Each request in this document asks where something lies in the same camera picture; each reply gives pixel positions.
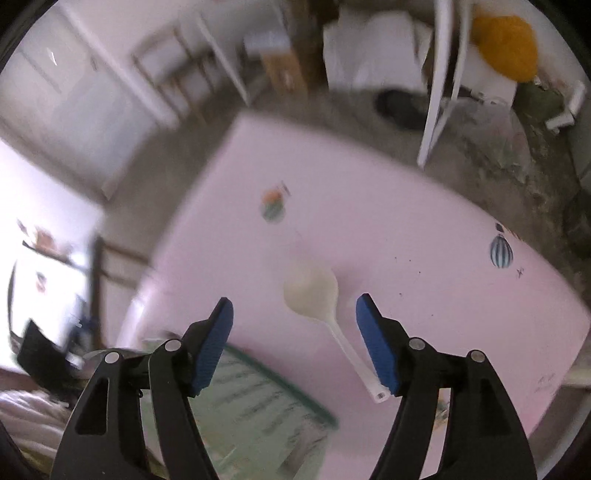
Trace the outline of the white plastic ladle spoon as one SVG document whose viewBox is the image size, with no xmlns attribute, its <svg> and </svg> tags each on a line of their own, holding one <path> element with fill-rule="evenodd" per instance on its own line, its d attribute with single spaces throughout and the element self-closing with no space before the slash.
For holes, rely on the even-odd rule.
<svg viewBox="0 0 591 480">
<path fill-rule="evenodd" d="M 388 388 L 363 362 L 339 327 L 337 320 L 339 283 L 332 269 L 315 262 L 294 264 L 287 273 L 286 281 L 283 282 L 283 300 L 297 315 L 327 326 L 356 375 L 363 382 L 370 398 L 376 404 L 384 403 L 391 397 Z"/>
</svg>

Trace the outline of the mint green utensil holder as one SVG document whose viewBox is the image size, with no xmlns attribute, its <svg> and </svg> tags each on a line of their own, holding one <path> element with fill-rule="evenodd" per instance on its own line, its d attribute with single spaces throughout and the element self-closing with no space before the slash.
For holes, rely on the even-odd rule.
<svg viewBox="0 0 591 480">
<path fill-rule="evenodd" d="M 317 479 L 339 428 L 322 405 L 231 345 L 188 405 L 220 479 Z"/>
</svg>

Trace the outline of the pink printed tablecloth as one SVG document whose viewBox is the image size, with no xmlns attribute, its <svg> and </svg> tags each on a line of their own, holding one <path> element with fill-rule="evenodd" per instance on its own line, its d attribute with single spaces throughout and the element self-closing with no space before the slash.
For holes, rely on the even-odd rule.
<svg viewBox="0 0 591 480">
<path fill-rule="evenodd" d="M 590 328 L 564 277 L 462 196 L 351 141 L 238 116 L 158 245 L 118 341 L 182 332 L 231 299 L 230 343 L 338 418 L 324 479 L 370 476 L 399 403 L 374 403 L 328 328 L 284 304 L 284 279 L 308 260 L 335 272 L 339 326 L 360 355 L 356 299 L 367 293 L 440 351 L 482 350 L 526 431 Z"/>
</svg>

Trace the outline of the white door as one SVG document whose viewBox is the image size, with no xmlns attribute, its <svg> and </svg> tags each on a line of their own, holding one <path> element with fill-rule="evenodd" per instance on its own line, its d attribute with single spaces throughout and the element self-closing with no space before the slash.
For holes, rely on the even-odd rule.
<svg viewBox="0 0 591 480">
<path fill-rule="evenodd" d="M 131 61 L 163 26 L 159 1 L 58 1 L 31 20 L 1 72 L 1 130 L 92 198 L 111 197 L 172 109 Z"/>
</svg>

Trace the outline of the wooden chair black seat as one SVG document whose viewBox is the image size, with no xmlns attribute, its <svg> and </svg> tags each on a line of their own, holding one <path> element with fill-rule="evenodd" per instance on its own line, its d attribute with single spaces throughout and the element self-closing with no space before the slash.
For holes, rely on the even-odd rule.
<svg viewBox="0 0 591 480">
<path fill-rule="evenodd" d="M 145 61 L 150 57 L 155 57 L 169 42 L 178 45 L 183 58 L 181 60 L 175 59 L 165 68 L 158 69 L 156 73 L 151 72 Z M 206 122 L 200 104 L 192 99 L 184 85 L 184 80 L 190 77 L 193 72 L 197 72 L 204 79 L 209 92 L 214 91 L 214 83 L 207 73 L 206 67 L 207 64 L 216 62 L 211 46 L 205 45 L 192 49 L 181 32 L 180 23 L 175 22 L 143 39 L 131 53 L 130 58 L 137 73 L 159 94 L 160 98 L 173 110 L 179 120 L 183 119 L 184 114 L 168 95 L 171 91 L 175 91 L 181 96 L 190 114 L 195 116 L 201 123 Z"/>
</svg>

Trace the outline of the yellow plastic bag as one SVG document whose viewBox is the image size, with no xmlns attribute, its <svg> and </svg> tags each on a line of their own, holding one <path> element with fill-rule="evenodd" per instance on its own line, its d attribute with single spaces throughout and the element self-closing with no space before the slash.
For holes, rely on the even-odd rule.
<svg viewBox="0 0 591 480">
<path fill-rule="evenodd" d="M 518 16 L 480 15 L 474 18 L 472 43 L 497 73 L 517 83 L 538 74 L 539 52 L 532 27 Z"/>
</svg>

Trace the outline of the white sack under table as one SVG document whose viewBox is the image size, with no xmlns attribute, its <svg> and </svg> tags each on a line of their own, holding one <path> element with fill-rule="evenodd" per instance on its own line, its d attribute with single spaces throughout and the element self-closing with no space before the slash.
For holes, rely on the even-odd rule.
<svg viewBox="0 0 591 480">
<path fill-rule="evenodd" d="M 405 11 L 342 9 L 322 31 L 325 71 L 335 91 L 427 91 L 423 67 L 433 29 Z"/>
</svg>

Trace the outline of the cardboard box under table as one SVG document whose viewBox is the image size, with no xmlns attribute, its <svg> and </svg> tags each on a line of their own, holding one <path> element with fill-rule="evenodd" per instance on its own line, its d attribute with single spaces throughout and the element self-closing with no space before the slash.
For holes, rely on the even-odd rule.
<svg viewBox="0 0 591 480">
<path fill-rule="evenodd" d="M 266 75 L 269 76 L 273 89 L 281 95 L 305 94 L 308 85 L 305 82 L 300 61 L 293 51 L 265 53 L 262 63 Z"/>
</svg>

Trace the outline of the white side table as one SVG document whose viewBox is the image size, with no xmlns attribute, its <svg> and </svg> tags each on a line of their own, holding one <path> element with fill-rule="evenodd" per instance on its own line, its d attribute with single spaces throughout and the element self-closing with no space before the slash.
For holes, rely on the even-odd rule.
<svg viewBox="0 0 591 480">
<path fill-rule="evenodd" d="M 424 169 L 429 160 L 433 148 L 437 144 L 445 126 L 453 113 L 461 87 L 461 80 L 465 70 L 465 64 L 468 54 L 471 25 L 472 25 L 472 1 L 435 1 L 435 32 L 434 32 L 434 65 L 432 75 L 432 85 L 429 97 L 429 108 L 424 127 L 423 137 L 417 156 L 417 164 Z M 450 99 L 444 101 L 445 84 L 450 68 L 450 59 L 452 54 L 452 41 L 454 38 L 453 28 L 455 14 L 459 16 L 459 46 L 457 61 L 454 70 L 452 92 Z M 195 25 L 198 31 L 204 37 L 208 46 L 211 46 L 216 59 L 221 63 L 222 69 L 228 74 L 229 79 L 238 95 L 242 98 L 246 106 L 252 104 L 252 101 L 259 96 L 263 85 L 256 86 L 249 90 L 245 81 L 242 80 L 235 67 L 229 60 L 221 43 L 215 38 L 211 27 L 207 24 L 204 12 L 200 9 L 195 13 Z"/>
</svg>

